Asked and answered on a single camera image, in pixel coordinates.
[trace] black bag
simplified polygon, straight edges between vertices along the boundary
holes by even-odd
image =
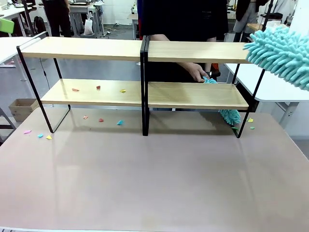
[[[46,31],[46,26],[44,24],[44,20],[42,17],[39,16],[34,17],[34,30],[36,34],[40,34],[43,31]]]

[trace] plastic bag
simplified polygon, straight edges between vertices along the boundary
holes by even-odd
[[[91,35],[91,34],[93,34],[93,31],[92,31],[92,20],[91,19],[86,19],[84,35]]]

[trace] cardboard box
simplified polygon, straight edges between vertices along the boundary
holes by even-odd
[[[9,109],[16,122],[23,122],[38,107],[36,99],[16,99]]]

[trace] bottom shelf board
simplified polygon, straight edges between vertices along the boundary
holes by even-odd
[[[42,97],[42,103],[140,107],[140,96],[139,81],[60,79]],[[231,84],[150,82],[149,107],[246,110],[248,105]]]
[[[150,82],[149,107],[246,110],[249,106],[232,84]]]
[[[41,101],[43,104],[141,106],[140,82],[60,79]]]

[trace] confetti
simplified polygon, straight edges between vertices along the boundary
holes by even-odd
[[[120,120],[119,122],[117,122],[117,126],[121,126],[123,123],[123,120]]]

